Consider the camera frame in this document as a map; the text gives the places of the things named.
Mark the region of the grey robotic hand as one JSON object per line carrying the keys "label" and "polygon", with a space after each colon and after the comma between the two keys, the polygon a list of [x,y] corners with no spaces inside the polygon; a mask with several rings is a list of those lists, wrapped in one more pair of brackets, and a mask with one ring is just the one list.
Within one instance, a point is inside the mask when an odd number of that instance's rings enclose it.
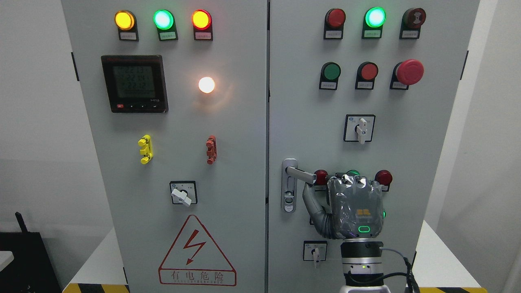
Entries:
{"label": "grey robotic hand", "polygon": [[326,239],[376,238],[383,230],[383,192],[377,181],[341,174],[327,182],[331,212],[306,183],[302,198],[315,230]]}

